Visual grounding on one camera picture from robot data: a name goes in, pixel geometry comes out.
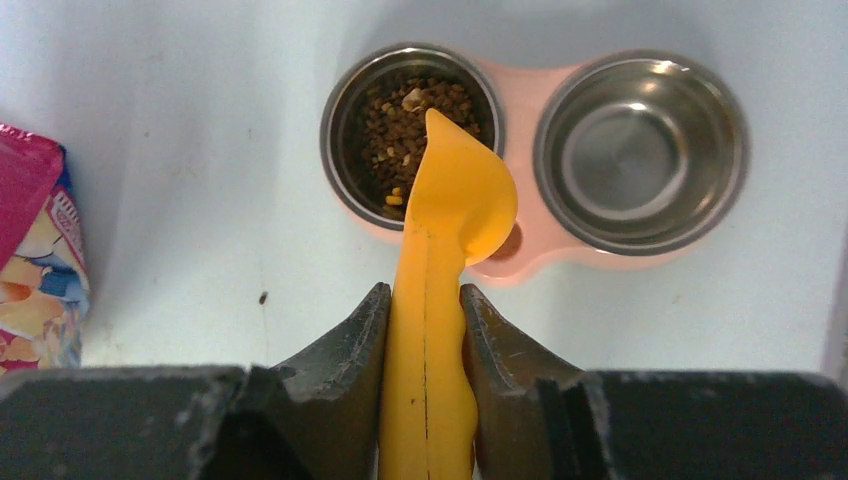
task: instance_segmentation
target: double pet bowl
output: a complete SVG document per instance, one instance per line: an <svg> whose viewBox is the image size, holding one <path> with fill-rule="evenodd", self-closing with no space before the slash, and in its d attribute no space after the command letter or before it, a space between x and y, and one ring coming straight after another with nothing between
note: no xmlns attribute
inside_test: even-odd
<svg viewBox="0 0 848 480"><path fill-rule="evenodd" d="M554 69L516 69L425 43L374 52L327 101L324 169L372 233L399 242L403 222L362 182L357 148L366 91L397 73L465 86L481 141L518 189L512 234L471 270L521 281L572 260L601 268L655 265L715 227L747 169L747 132L729 89L706 68L659 51L616 53Z"/></svg>

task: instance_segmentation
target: pink bowl holder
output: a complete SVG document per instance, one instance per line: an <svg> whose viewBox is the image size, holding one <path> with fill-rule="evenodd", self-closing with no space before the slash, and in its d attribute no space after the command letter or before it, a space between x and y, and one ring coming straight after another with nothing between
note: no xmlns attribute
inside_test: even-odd
<svg viewBox="0 0 848 480"><path fill-rule="evenodd" d="M596 268L632 270L652 267L680 256L690 247L653 256L616 255L586 245L554 218L539 193L533 172L536 128L548 101L580 65L549 69L520 69L467 55L483 69L503 104L506 121L504 162L518 190L520 243L508 255L489 258L469 268L484 283L515 285L545 265L561 260ZM386 230L359 219L378 238L400 243L402 232Z"/></svg>

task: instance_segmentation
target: empty metal bowl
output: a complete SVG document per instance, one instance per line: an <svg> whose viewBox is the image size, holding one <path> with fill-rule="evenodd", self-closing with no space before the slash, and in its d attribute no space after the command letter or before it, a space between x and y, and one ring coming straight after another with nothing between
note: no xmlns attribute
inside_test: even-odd
<svg viewBox="0 0 848 480"><path fill-rule="evenodd" d="M483 71L467 57L428 43L401 43L374 52L354 65L333 89L321 119L321 157L327 179L344 204L378 227L403 230L403 219L383 209L384 199L360 157L365 138L361 114L366 92L402 71L463 85L482 130L480 140L503 155L503 109Z"/></svg>
<svg viewBox="0 0 848 480"><path fill-rule="evenodd" d="M534 170L554 217L621 255L682 248L712 229L747 170L747 132L706 68L657 51L578 69L542 114Z"/></svg>

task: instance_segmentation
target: metal rim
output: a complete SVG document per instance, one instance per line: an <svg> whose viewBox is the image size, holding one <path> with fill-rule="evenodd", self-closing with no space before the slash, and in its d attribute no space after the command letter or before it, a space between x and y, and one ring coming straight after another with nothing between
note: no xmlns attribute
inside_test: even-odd
<svg viewBox="0 0 848 480"><path fill-rule="evenodd" d="M737 168L732 170L730 179L728 180L728 188L724 189L720 198L716 201L715 207L712 208L711 211L700 222L698 222L698 225L694 228L670 240L650 245L631 245L598 238L590 232L586 232L567 215L565 212L566 208L557 199L554 180L551 178L547 169L548 162L545 162L545 141L551 133L551 125L560 104L578 85L595 73L604 69L620 65L622 63L641 60L670 61L674 64L688 68L693 75L703 79L705 84L709 84L715 88L718 92L716 98L720 99L726 110L733 114L733 123L736 127L734 134L737 141L733 147L732 161ZM560 225L563 226L563 228L568 230L569 233L577 237L580 241L599 250L618 255L659 255L678 250L702 238L715 228L718 223L720 223L720 221L727 215L736 203L743 184L748 176L748 159L750 155L748 135L748 126L745 121L745 115L738 100L730 88L709 69L686 57L661 50L627 50L602 57L578 68L575 72L569 75L569 77L563 81L559 87L557 87L554 94L548 100L539 120L539 124L537 125L536 137L533 144L533 173L539 187L539 193L542 196L545 205L548 207L548 210L554 218L556 218Z"/></svg>
<svg viewBox="0 0 848 480"><path fill-rule="evenodd" d="M333 142L333 138L330 135L330 128L331 125L333 125L335 115L339 113L339 102L343 94L348 90L348 88L350 88L352 80L355 79L360 72L365 70L372 63L378 62L388 56L401 53L406 50L421 50L440 55L456 63L458 67L465 70L471 76L471 78L473 78L474 81L478 83L486 97L486 101L489 104L489 108L491 108L492 110L492 121L494 123L494 139L492 142L493 151L499 157L503 157L504 144L506 138L506 121L504 117L503 103L500 100L497 90L494 88L488 75L486 75L475 62L473 62L465 55L457 53L454 50L446 48L442 45L427 42L395 43L393 45L389 45L387 47L384 47L380 50L374 51L366 55L356 64L354 64L351 68L349 68L342 75L338 83L336 83L336 85L333 87L333 90L330 92L330 95L327 99L327 103L324 105L324 112L321 116L320 128L321 163L324 168L324 173L327 176L327 180L332 186L333 191L342 200L345 206L347 206L358 217L362 218L368 223L394 231L403 230L402 221L391 220L369 210L364 205L362 205L356 198L354 198L353 195L351 195L351 193L345 187L341 175L339 174L338 168L336 167L336 162L332 158L333 156L331 142Z"/></svg>

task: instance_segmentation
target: scoop handle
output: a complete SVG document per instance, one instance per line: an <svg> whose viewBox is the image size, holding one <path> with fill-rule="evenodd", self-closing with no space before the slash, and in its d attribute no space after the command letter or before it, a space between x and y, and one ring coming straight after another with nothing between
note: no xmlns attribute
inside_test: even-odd
<svg viewBox="0 0 848 480"><path fill-rule="evenodd" d="M380 480L469 480L477 406L462 364L455 236L407 221L392 295L380 407Z"/></svg>

